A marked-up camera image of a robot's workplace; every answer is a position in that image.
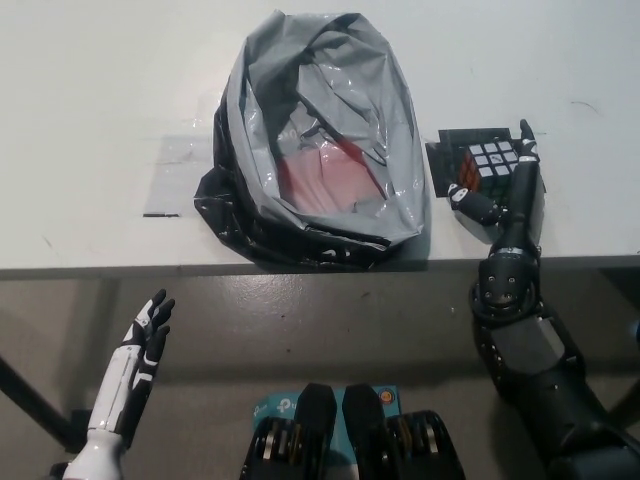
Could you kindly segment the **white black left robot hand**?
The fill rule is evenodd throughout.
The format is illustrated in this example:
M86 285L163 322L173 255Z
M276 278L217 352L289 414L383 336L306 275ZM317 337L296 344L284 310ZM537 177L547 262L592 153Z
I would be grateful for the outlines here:
M130 447L146 407L170 327L175 301L159 290L149 299L114 350L88 428L120 436Z

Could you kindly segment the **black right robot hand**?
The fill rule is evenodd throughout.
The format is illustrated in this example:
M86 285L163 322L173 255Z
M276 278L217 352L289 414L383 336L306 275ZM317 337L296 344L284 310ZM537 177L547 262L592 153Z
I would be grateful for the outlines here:
M537 141L527 120L516 140L483 140L462 148L457 181L447 196L456 215L489 231L490 255L498 252L540 257L544 184Z

